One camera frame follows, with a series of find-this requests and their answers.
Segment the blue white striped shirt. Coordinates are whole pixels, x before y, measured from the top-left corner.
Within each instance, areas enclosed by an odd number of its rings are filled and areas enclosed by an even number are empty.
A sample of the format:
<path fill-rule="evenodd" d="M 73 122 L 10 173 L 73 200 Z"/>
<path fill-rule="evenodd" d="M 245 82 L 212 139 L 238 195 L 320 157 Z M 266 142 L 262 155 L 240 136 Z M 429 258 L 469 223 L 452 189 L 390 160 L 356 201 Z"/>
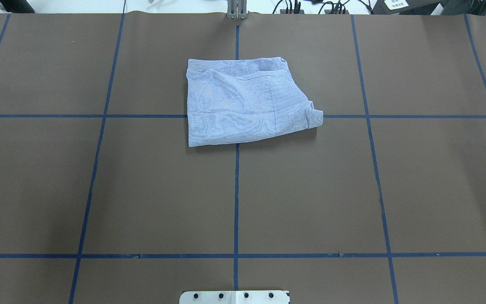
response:
<path fill-rule="evenodd" d="M 282 57 L 190 59 L 186 77 L 189 147 L 266 140 L 324 120 Z"/>

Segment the aluminium frame post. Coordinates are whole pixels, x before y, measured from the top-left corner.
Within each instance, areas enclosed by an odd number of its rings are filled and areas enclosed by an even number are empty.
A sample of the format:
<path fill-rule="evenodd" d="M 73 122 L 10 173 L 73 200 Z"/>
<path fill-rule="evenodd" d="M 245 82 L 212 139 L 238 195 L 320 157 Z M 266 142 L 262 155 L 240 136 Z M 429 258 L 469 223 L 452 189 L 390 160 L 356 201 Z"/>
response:
<path fill-rule="evenodd" d="M 244 20 L 248 17 L 247 0 L 228 0 L 227 18 L 231 20 Z"/>

